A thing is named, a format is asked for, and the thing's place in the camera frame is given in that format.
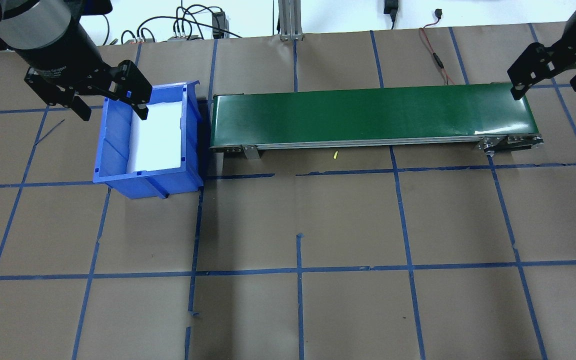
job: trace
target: red wire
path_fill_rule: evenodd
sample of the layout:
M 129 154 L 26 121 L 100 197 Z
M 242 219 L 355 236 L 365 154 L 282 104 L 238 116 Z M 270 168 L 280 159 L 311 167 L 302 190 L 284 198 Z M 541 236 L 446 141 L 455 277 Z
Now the red wire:
M 437 21 L 433 22 L 433 23 L 428 23 L 427 25 L 424 25 L 423 27 L 419 27 L 419 30 L 421 30 L 421 34 L 423 34 L 423 37 L 425 37 L 425 41 L 426 43 L 428 43 L 428 48 L 430 48 L 430 52 L 431 53 L 435 53 L 435 50 L 432 46 L 432 44 L 430 44 L 430 39 L 428 38 L 428 35 L 426 34 L 426 27 L 432 27 L 432 25 L 437 25 L 437 23 L 439 23 L 439 20 L 441 19 L 437 19 Z M 446 85 L 448 85 L 448 80 L 450 80 L 450 82 L 455 85 L 455 82 L 453 81 L 453 79 L 451 79 L 451 77 L 448 75 L 448 72 L 446 71 L 445 68 L 441 69 L 442 73 L 444 73 L 444 75 L 446 75 Z
M 424 27 L 419 27 L 419 30 L 421 30 L 421 34 L 423 34 L 423 37 L 425 37 L 425 41 L 426 41 L 426 43 L 428 43 L 428 46 L 430 47 L 430 52 L 434 53 L 435 50 L 433 49 L 433 46 L 430 44 L 430 39 L 428 39 L 428 35 L 426 34 L 426 30 L 424 29 L 427 26 L 428 25 L 426 25 Z

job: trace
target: wire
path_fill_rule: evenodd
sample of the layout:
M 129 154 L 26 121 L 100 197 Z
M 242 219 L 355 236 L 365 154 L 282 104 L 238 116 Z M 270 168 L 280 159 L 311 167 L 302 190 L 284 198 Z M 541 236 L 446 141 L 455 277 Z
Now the wire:
M 105 31 L 105 39 L 101 44 L 102 46 L 104 46 L 106 45 L 106 43 L 108 43 L 108 37 L 110 36 L 110 21 L 108 21 L 108 18 L 105 16 L 105 14 L 101 14 L 101 16 L 103 16 L 103 18 L 105 19 L 105 24 L 107 25 L 107 30 Z
M 147 30 L 150 33 L 150 36 L 152 38 L 152 42 L 157 43 L 157 41 L 155 40 L 155 34 L 153 34 L 153 32 L 148 27 L 142 27 L 141 28 L 141 38 L 143 39 L 143 41 L 146 42 L 146 36 L 144 36 L 144 30 Z
M 179 19 L 176 16 L 166 16 L 166 15 L 160 15 L 160 16 L 153 16 L 151 18 L 147 18 L 146 20 L 144 20 L 142 23 L 140 23 L 140 25 L 137 27 L 137 30 L 141 30 L 142 27 L 148 23 L 149 21 L 153 21 L 156 19 Z M 210 29 L 215 29 L 215 30 L 219 30 L 220 32 L 224 32 L 226 34 L 231 34 L 234 37 L 238 37 L 241 38 L 240 35 L 235 34 L 234 32 L 230 32 L 226 29 L 220 29 L 219 27 L 215 27 L 215 26 L 211 26 L 211 25 L 206 25 L 205 23 L 201 23 L 201 22 L 197 22 L 197 21 L 192 21 L 192 20 L 188 20 L 187 18 L 184 19 L 185 21 L 187 21 L 188 23 L 192 23 L 192 24 L 196 24 L 196 25 L 201 25 L 202 27 L 206 27 L 206 28 L 210 28 Z
M 130 30 L 123 30 L 123 32 L 121 33 L 121 44 L 124 44 L 124 35 L 128 33 L 130 35 L 132 35 L 132 39 L 137 41 L 137 36 L 135 36 L 135 33 L 130 31 Z
M 194 13 L 190 12 L 190 9 L 192 9 L 192 8 L 194 8 L 194 7 L 199 7 L 199 8 L 201 8 L 201 10 L 195 11 Z M 193 4 L 193 5 L 190 5 L 190 6 L 188 6 L 188 7 L 186 8 L 186 10 L 183 12 L 183 16 L 186 16 L 186 14 L 190 14 L 190 16 L 192 16 L 192 20 L 197 21 L 197 19 L 195 18 L 194 14 L 199 14 L 199 13 L 207 10 L 208 12 L 210 12 L 210 14 L 212 15 L 212 18 L 215 20 L 215 22 L 217 22 L 217 27 L 218 27 L 219 29 L 221 29 L 221 28 L 222 28 L 222 25 L 221 25 L 221 23 L 220 23 L 220 21 L 219 21 L 219 18 L 217 17 L 217 14 L 215 14 L 215 12 L 214 12 L 213 10 L 211 10 L 211 8 L 218 8 L 220 11 L 224 11 L 224 10 L 222 10 L 221 7 L 218 7 L 218 6 L 206 7 L 206 6 L 201 5 L 201 4 Z M 203 39 L 203 38 L 204 38 L 204 34 L 202 33 L 201 27 L 197 26 L 197 28 L 199 29 L 199 34 L 201 34 L 201 38 Z
M 426 34 L 426 28 L 427 27 L 432 27 L 433 25 L 437 25 L 439 23 L 439 20 L 442 19 L 442 10 L 441 9 L 436 9 L 434 10 L 434 14 L 435 16 L 437 16 L 437 21 L 433 22 L 433 23 L 427 23 L 426 25 L 424 25 L 423 27 L 419 27 L 419 31 L 421 32 L 421 34 L 423 34 L 423 37 L 425 38 L 425 42 L 428 44 L 428 48 L 430 50 L 430 53 L 432 54 L 432 58 L 434 59 L 435 64 L 437 64 L 437 66 L 439 67 L 439 71 L 441 72 L 441 79 L 444 80 L 444 85 L 448 85 L 448 81 L 450 81 L 453 85 L 455 85 L 455 82 L 453 81 L 453 79 L 450 77 L 450 75 L 448 75 L 448 71 L 446 71 L 446 68 L 444 67 L 444 64 L 442 63 L 442 60 L 439 59 L 439 55 L 437 55 L 437 53 L 435 52 L 433 45 L 430 43 L 430 39 L 428 38 L 428 34 Z
M 190 13 L 188 12 L 188 10 L 190 9 L 190 7 L 185 8 L 183 6 L 178 6 L 174 12 L 174 14 L 176 15 L 177 18 L 179 18 L 179 9 L 183 10 L 183 15 L 181 16 L 182 22 L 181 22 L 181 31 L 179 30 L 179 20 L 175 20 L 174 21 L 174 26 L 176 26 L 176 30 L 177 32 L 179 32 L 180 36 L 181 36 L 181 32 L 186 32 L 186 29 L 184 27 L 184 21 L 186 21 L 186 14 L 190 15 L 192 17 L 192 20 L 195 21 L 195 23 L 197 22 L 197 18 L 195 18 L 195 14 L 199 13 L 199 11 L 196 11 L 195 13 Z M 188 34 L 188 39 L 190 39 L 190 36 L 192 36 L 193 34 L 193 25 L 192 23 L 189 24 L 190 25 L 190 33 Z M 204 33 L 202 32 L 202 28 L 197 26 L 197 29 L 199 30 L 199 37 L 204 39 Z

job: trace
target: green conveyor belt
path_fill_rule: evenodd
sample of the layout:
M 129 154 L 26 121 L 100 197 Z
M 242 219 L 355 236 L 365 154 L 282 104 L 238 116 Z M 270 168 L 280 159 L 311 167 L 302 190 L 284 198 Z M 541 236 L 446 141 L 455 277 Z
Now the green conveyor belt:
M 478 141 L 539 130 L 508 83 L 216 96 L 211 148 Z

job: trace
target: robotic arm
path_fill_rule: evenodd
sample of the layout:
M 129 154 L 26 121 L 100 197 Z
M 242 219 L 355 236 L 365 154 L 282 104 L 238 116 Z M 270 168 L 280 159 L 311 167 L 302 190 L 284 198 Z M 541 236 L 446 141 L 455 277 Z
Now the robotic arm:
M 88 121 L 79 95 L 102 95 L 146 120 L 153 85 L 131 60 L 105 63 L 64 0 L 0 0 L 0 38 L 30 65 L 23 80 L 47 105 Z
M 571 69 L 576 69 L 576 11 L 566 22 L 561 39 L 550 47 L 538 42 L 531 43 L 510 66 L 510 92 L 515 100 L 519 100 L 541 80 L 551 79 Z M 570 85 L 576 91 L 576 75 L 570 80 Z

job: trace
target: blue bin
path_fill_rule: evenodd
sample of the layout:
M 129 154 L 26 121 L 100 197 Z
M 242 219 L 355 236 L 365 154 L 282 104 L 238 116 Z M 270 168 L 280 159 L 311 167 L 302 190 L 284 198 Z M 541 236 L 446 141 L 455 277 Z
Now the blue bin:
M 181 166 L 162 170 L 127 173 L 130 158 L 133 109 L 121 101 L 103 103 L 101 130 L 94 161 L 94 183 L 105 183 L 130 199 L 194 192 L 204 182 L 199 176 L 197 124 L 202 117 L 197 107 L 195 85 L 198 80 L 152 87 L 148 105 L 182 101 L 180 117 Z

